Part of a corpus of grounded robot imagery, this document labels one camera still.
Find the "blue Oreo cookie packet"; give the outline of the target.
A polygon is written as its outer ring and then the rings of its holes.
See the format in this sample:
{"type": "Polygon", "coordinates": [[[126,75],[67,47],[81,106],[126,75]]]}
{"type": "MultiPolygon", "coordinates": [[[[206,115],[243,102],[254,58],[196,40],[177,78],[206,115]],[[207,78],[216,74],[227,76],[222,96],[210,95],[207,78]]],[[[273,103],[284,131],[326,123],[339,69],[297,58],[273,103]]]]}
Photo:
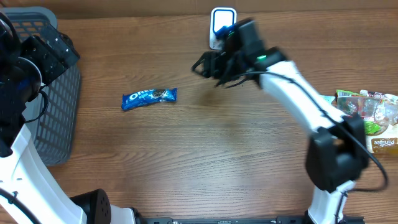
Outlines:
{"type": "Polygon", "coordinates": [[[177,88],[142,90],[129,95],[123,95],[121,109],[131,110],[141,106],[147,106],[160,102],[175,102],[177,100],[177,88]]]}

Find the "green clear snack packet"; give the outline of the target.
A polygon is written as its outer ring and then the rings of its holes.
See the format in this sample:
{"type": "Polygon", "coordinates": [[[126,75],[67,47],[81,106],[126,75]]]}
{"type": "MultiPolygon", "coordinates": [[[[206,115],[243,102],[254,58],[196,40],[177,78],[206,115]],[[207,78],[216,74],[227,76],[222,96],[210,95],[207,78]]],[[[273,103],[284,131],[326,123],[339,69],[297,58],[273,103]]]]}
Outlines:
{"type": "Polygon", "coordinates": [[[360,95],[346,90],[336,91],[336,108],[349,116],[360,115],[365,123],[367,135],[378,135],[386,130],[386,126],[376,121],[376,110],[383,105],[381,99],[360,95]]]}

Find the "beige nut snack pouch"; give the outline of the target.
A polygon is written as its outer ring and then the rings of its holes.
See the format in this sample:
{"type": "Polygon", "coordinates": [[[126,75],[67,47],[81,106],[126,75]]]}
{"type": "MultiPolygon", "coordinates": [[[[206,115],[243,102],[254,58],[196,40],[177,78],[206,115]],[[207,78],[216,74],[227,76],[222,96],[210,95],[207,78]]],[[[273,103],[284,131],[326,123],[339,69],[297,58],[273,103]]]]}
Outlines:
{"type": "Polygon", "coordinates": [[[368,90],[360,94],[371,100],[365,106],[370,115],[363,117],[368,151],[397,155],[397,95],[368,90]]]}

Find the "mint green wipes packet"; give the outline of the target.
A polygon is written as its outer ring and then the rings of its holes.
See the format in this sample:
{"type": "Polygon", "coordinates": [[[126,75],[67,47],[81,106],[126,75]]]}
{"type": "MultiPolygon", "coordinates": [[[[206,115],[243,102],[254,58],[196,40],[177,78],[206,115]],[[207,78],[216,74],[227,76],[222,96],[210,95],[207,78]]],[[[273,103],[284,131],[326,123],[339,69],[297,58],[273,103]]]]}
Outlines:
{"type": "Polygon", "coordinates": [[[322,95],[322,98],[327,101],[330,105],[336,106],[336,97],[330,95],[322,95]]]}

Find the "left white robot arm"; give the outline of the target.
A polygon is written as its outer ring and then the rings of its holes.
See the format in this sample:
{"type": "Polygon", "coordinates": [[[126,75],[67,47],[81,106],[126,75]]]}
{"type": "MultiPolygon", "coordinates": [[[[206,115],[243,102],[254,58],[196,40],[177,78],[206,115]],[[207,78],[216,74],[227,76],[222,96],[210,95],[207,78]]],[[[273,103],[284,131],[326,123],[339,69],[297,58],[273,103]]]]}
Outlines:
{"type": "Polygon", "coordinates": [[[97,189],[68,197],[40,158],[27,120],[26,103],[80,59],[69,37],[54,26],[21,41],[1,14],[1,206],[18,223],[137,224],[132,208],[112,205],[97,189]]]}

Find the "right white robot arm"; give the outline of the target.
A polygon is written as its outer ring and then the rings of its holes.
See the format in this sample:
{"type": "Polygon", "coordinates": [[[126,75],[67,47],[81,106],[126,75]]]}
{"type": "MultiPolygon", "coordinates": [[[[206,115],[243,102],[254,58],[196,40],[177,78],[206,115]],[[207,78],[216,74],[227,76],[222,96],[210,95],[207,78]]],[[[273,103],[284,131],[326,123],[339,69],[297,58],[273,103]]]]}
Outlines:
{"type": "Polygon", "coordinates": [[[308,136],[305,168],[315,188],[299,223],[362,223],[343,214],[348,195],[374,156],[367,150],[364,121],[336,109],[304,79],[278,47],[268,48],[252,19],[213,19],[211,49],[192,71],[228,88],[252,80],[279,100],[308,136]]]}

